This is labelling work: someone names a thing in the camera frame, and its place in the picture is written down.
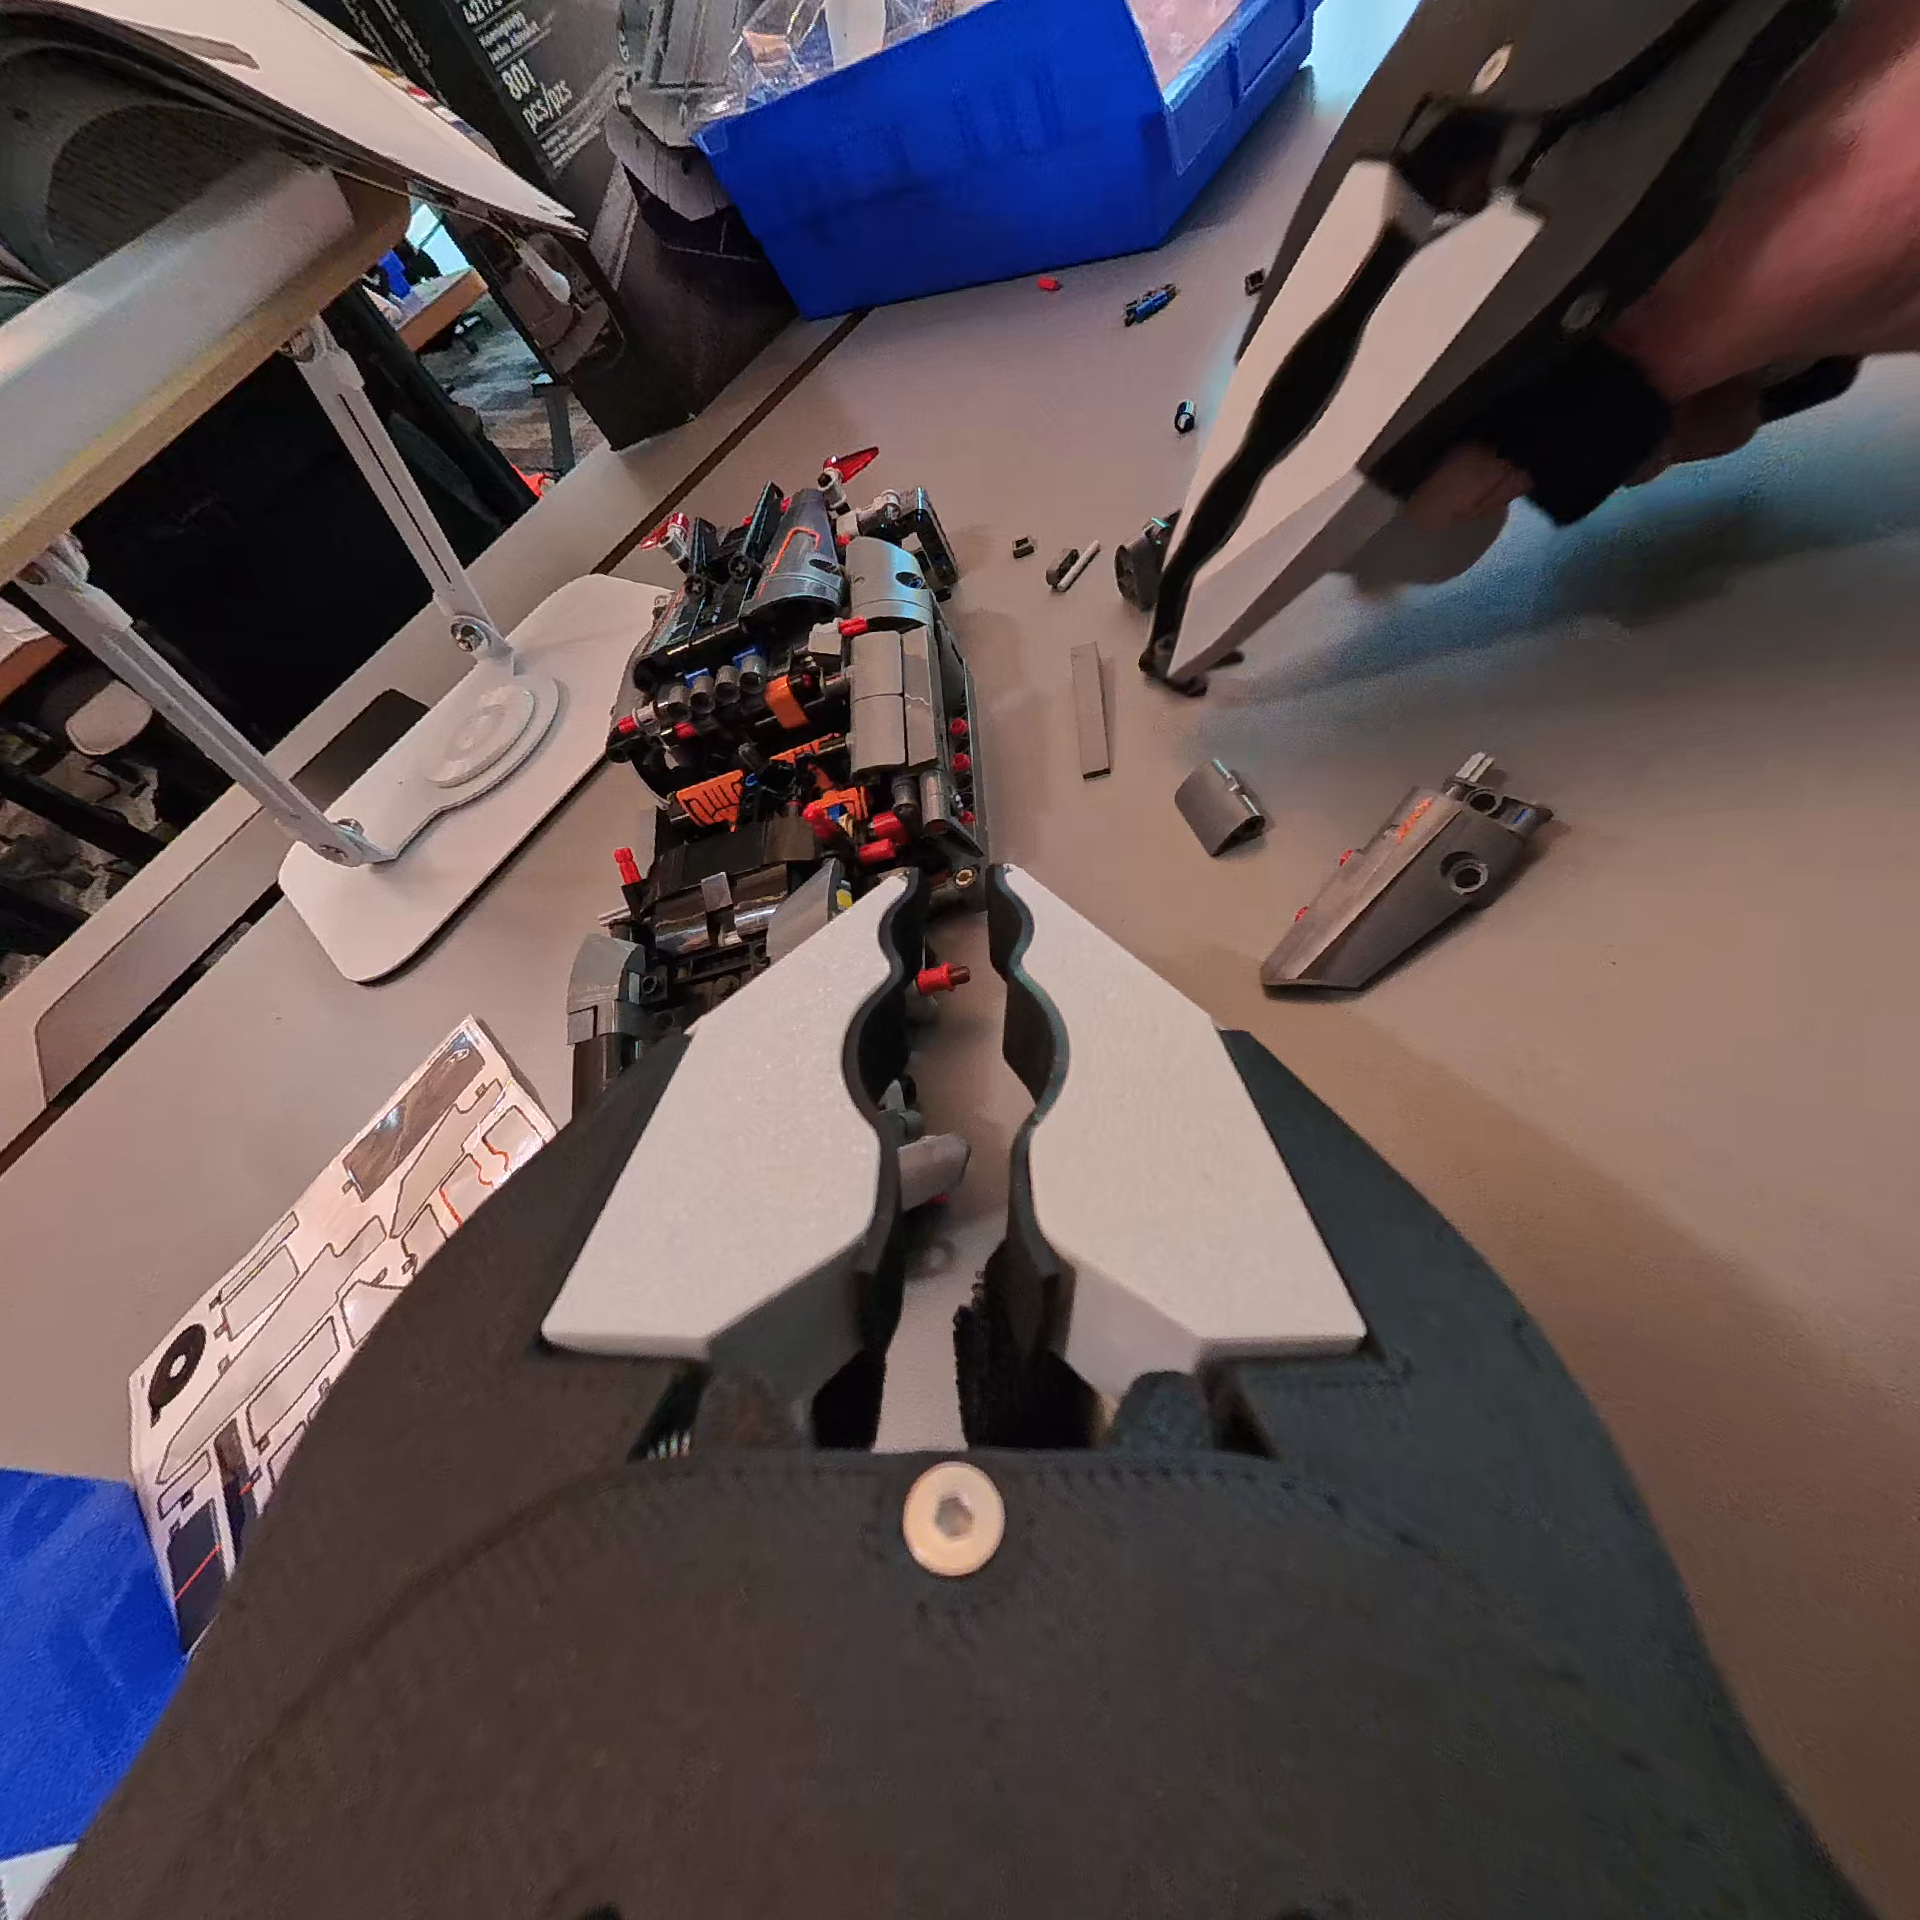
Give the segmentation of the lego sticker sheet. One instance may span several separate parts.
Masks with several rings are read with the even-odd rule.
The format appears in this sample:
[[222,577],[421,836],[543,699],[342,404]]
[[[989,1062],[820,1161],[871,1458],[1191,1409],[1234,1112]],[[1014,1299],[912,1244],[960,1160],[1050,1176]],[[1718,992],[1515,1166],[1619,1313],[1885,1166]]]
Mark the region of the lego sticker sheet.
[[133,1371],[134,1500],[183,1656],[348,1362],[554,1133],[464,1019]]

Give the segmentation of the scattered small lego pieces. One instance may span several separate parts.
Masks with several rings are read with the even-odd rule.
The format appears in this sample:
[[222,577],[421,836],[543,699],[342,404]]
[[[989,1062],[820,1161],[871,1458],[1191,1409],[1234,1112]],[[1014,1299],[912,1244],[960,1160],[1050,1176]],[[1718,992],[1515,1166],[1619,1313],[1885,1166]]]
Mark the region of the scattered small lego pieces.
[[1126,419],[1163,424],[1176,441],[1195,441],[1208,425],[1208,404],[1223,397],[1230,372],[1277,284],[1280,275],[1271,267],[1247,270],[1238,284],[1244,317],[1221,321],[1204,340],[1195,331],[1198,321],[1191,317],[1181,317],[1173,329],[1162,328],[1162,315],[1184,299],[1180,282],[1166,278],[1128,299],[1119,310],[1119,333],[1133,344],[1148,339],[1148,347],[1122,352],[1111,382],[1111,404]]

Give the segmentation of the pile of clear plastic bags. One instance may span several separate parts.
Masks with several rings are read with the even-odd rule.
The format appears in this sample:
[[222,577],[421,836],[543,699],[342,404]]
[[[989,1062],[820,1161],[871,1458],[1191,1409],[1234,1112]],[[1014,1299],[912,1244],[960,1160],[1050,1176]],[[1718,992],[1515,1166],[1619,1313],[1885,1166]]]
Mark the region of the pile of clear plastic bags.
[[759,3],[736,4],[731,43],[704,84],[699,117],[720,122],[935,38],[939,68],[1050,58],[1080,81],[1119,72],[1125,88],[1174,81],[1231,4],[975,4],[975,3]]

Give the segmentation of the white book stand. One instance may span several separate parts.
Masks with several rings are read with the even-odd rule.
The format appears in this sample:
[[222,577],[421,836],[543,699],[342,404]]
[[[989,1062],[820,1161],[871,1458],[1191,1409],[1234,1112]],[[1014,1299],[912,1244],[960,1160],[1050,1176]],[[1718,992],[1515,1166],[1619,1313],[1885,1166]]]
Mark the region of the white book stand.
[[[355,984],[412,962],[598,766],[632,646],[664,589],[588,574],[503,632],[376,419],[349,355],[299,278],[331,252],[373,253],[333,173],[244,160],[160,225],[5,325],[5,586],[130,684],[246,788],[292,849],[278,890]],[[210,697],[138,634],[71,530],[110,457],[243,374],[244,352],[292,347],[307,388],[416,561],[468,667],[335,811],[277,773]]]

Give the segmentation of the black lego set box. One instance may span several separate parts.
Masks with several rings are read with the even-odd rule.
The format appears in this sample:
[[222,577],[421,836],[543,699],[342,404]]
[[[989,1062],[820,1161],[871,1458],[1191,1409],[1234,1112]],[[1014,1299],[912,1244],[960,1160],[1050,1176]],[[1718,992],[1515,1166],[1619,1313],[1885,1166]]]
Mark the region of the black lego set box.
[[795,306],[692,134],[754,4],[399,4],[416,81],[580,236],[452,216],[495,304],[615,449],[694,419]]

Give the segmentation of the blue plastic storage bin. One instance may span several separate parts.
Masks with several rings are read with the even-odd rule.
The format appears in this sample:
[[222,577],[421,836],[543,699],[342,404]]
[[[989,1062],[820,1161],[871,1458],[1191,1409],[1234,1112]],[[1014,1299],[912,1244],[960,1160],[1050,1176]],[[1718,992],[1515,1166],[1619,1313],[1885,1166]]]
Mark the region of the blue plastic storage bin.
[[77,1841],[183,1674],[133,1490],[2,1473],[2,1857]]
[[1163,89],[1122,3],[997,3],[698,131],[805,317],[1151,250],[1311,51],[1237,4]]

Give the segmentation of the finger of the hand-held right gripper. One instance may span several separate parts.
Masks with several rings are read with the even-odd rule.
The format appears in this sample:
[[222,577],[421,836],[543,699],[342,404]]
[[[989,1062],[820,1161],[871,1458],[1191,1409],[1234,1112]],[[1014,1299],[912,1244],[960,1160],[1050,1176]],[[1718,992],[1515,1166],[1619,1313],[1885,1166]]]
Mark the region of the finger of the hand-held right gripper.
[[1323,413],[1359,333],[1422,245],[1422,197],[1390,160],[1357,160],[1290,270],[1274,270],[1162,562],[1151,637],[1191,637],[1198,572],[1262,480]]
[[1200,681],[1223,665],[1400,514],[1363,461],[1399,435],[1397,417],[1542,227],[1530,209],[1486,209],[1412,250],[1359,322],[1331,396],[1195,566],[1168,646],[1168,684]]

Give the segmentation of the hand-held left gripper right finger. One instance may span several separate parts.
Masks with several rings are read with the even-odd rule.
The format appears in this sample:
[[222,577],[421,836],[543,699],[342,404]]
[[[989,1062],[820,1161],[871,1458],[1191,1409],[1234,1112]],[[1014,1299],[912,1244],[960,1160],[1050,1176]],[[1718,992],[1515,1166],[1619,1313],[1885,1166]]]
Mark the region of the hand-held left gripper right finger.
[[1144,1379],[1350,1358],[1359,1308],[1240,1038],[1020,866],[989,873],[989,947],[1031,1112],[954,1322],[966,1445],[1076,1449]]

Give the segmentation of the lego instruction booklet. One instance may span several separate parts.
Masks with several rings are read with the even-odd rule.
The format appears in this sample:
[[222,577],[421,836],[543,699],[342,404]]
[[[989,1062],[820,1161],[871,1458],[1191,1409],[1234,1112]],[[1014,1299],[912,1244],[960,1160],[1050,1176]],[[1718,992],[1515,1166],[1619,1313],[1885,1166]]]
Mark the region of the lego instruction booklet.
[[5,4],[5,276],[148,257],[266,304],[355,238],[348,186],[508,236],[576,217],[307,4]]

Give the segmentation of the dark grey lego wedge panel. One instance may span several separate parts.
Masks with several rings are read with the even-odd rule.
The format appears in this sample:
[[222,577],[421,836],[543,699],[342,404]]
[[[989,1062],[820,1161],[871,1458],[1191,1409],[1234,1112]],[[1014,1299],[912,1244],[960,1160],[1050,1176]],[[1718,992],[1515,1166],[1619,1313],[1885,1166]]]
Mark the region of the dark grey lego wedge panel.
[[1499,899],[1551,820],[1548,805],[1507,790],[1486,752],[1440,785],[1412,786],[1295,915],[1262,962],[1262,988],[1366,989],[1461,915]]

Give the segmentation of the lego car model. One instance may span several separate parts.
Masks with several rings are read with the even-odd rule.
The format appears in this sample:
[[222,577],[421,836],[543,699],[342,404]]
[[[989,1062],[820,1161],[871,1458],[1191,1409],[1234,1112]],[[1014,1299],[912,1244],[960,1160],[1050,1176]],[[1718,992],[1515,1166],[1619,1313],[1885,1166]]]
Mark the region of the lego car model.
[[877,880],[928,912],[984,906],[975,688],[947,617],[958,561],[923,490],[858,507],[875,449],[765,484],[736,523],[671,513],[678,566],[622,672],[605,764],[653,849],[615,853],[622,908],[566,980],[571,1108],[754,984]]

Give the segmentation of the person's right hand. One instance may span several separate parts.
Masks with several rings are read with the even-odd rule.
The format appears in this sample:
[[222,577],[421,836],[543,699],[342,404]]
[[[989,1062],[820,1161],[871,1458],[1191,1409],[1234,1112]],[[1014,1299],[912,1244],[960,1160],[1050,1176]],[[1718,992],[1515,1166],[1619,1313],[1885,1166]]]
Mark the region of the person's right hand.
[[1846,4],[1694,241],[1610,333],[1671,404],[1629,488],[1763,425],[1768,372],[1918,352],[1918,4]]

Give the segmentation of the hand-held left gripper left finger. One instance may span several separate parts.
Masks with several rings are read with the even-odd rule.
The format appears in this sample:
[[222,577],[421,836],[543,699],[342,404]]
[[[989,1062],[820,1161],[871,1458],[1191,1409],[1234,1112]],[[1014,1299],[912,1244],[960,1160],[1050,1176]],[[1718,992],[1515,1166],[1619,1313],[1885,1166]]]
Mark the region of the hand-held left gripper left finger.
[[662,1089],[546,1308],[565,1353],[765,1384],[816,1445],[867,1449],[930,1200],[906,1006],[928,886],[880,878],[661,1050]]

